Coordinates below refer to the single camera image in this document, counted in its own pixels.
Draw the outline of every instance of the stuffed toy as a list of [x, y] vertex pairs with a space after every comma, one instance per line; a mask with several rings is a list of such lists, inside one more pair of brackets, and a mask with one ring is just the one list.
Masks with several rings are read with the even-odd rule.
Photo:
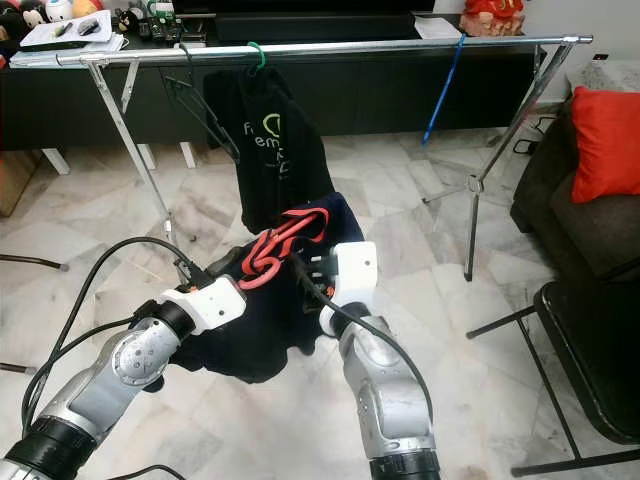
[[0, 41], [19, 42], [29, 33], [20, 11], [11, 3], [0, 1]]
[[120, 14], [118, 28], [121, 32], [134, 32], [138, 31], [139, 20], [135, 13], [131, 10], [127, 10], [126, 12], [122, 12]]
[[40, 23], [48, 23], [47, 11], [39, 0], [25, 0], [20, 5], [22, 18], [29, 28], [34, 28]]
[[48, 0], [45, 7], [49, 21], [61, 22], [63, 20], [71, 20], [71, 0]]
[[460, 28], [474, 37], [521, 35], [522, 0], [467, 0]]
[[104, 10], [100, 0], [73, 0], [73, 18], [84, 17], [98, 10]]

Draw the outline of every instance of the white wall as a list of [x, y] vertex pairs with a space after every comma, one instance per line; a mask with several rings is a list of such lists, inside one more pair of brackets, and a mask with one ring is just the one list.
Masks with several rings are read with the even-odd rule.
[[[460, 13], [463, 9], [464, 0], [436, 0], [434, 10]], [[564, 100], [569, 91], [565, 72], [585, 65], [595, 53], [608, 53], [612, 60], [640, 60], [640, 0], [531, 0], [526, 4], [526, 15], [527, 35], [595, 36], [592, 45], [573, 49], [542, 101]]]

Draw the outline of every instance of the red pillow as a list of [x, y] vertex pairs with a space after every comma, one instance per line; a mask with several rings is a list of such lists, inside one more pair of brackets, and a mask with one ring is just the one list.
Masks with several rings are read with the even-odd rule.
[[572, 105], [580, 166], [574, 203], [640, 194], [640, 93], [576, 88]]

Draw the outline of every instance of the metal clothes rail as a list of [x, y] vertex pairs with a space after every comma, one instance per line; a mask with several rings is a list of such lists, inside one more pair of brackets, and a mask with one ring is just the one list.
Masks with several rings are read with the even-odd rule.
[[[478, 175], [470, 175], [467, 181], [467, 189], [471, 193], [471, 212], [468, 224], [467, 256], [464, 266], [464, 276], [467, 281], [473, 278], [473, 259], [475, 254], [476, 227], [478, 223], [478, 208], [480, 195], [484, 191], [484, 180], [498, 161], [505, 148], [516, 134], [531, 109], [535, 106], [553, 76], [564, 63], [569, 53], [576, 45], [593, 42], [591, 35], [562, 35], [554, 37], [472, 37], [465, 40], [465, 48], [478, 47], [513, 47], [531, 45], [536, 47], [535, 75], [533, 83], [516, 113], [506, 133], [501, 137], [495, 151]], [[339, 43], [309, 43], [291, 45], [269, 45], [262, 50], [272, 58], [316, 56], [316, 55], [340, 55], [354, 53], [383, 53], [383, 52], [408, 52], [432, 50], [436, 48], [456, 47], [458, 39], [447, 40], [389, 40], [377, 42], [339, 42]], [[540, 47], [558, 45], [558, 49], [544, 70], [540, 68]], [[171, 213], [167, 209], [158, 187], [149, 173], [142, 159], [140, 150], [131, 137], [131, 133], [124, 121], [123, 114], [127, 110], [129, 100], [133, 93], [136, 74], [141, 63], [173, 63], [194, 60], [220, 60], [238, 58], [247, 55], [255, 55], [253, 47], [206, 47], [190, 49], [153, 49], [153, 50], [124, 50], [115, 53], [83, 53], [58, 55], [60, 65], [85, 65], [102, 96], [113, 122], [122, 137], [122, 140], [136, 166], [140, 176], [150, 189], [156, 207], [164, 219], [164, 232], [169, 241], [176, 243]], [[104, 76], [102, 68], [109, 64], [129, 64], [129, 71], [122, 92], [120, 104], [113, 98]]]

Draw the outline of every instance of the tile floor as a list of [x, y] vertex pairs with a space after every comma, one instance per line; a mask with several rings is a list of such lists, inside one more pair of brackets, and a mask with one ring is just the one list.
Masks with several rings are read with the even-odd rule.
[[[438, 132], [428, 151], [420, 135], [326, 139], [329, 169], [368, 239], [376, 242], [381, 281], [378, 311], [421, 368], [435, 406], [435, 430], [446, 480], [508, 479], [512, 465], [564, 459], [559, 422], [517, 328], [471, 342], [464, 333], [531, 302], [554, 276], [535, 241], [510, 220], [513, 188], [527, 157], [508, 154], [487, 181], [480, 209], [473, 283], [462, 277], [469, 199], [464, 192], [433, 200], [481, 167], [498, 130]], [[525, 126], [522, 136], [538, 134]], [[220, 152], [199, 149], [187, 170], [178, 147], [153, 146], [154, 176], [181, 227], [198, 236], [183, 248], [207, 264], [251, 235], [240, 221], [234, 168]], [[144, 185], [122, 149], [67, 152], [59, 177], [43, 164], [14, 215], [0, 222], [4, 253], [67, 262], [66, 273], [0, 264], [0, 358], [40, 365], [79, 286], [105, 248], [133, 235], [159, 235]], [[124, 318], [175, 284], [164, 252], [133, 246], [107, 262], [71, 335]], [[617, 448], [588, 424], [538, 322], [529, 327], [559, 386], [562, 403], [586, 453]], [[60, 362], [46, 401], [94, 359], [108, 333]], [[248, 386], [208, 372], [170, 366], [165, 388], [141, 394], [78, 478], [99, 480], [166, 463], [191, 480], [369, 478], [336, 344], [318, 341], [308, 358], [290, 351], [273, 380]], [[19, 403], [28, 382], [0, 372], [0, 451], [18, 438]], [[168, 478], [154, 473], [149, 479]], [[640, 478], [639, 464], [548, 475], [558, 480]]]

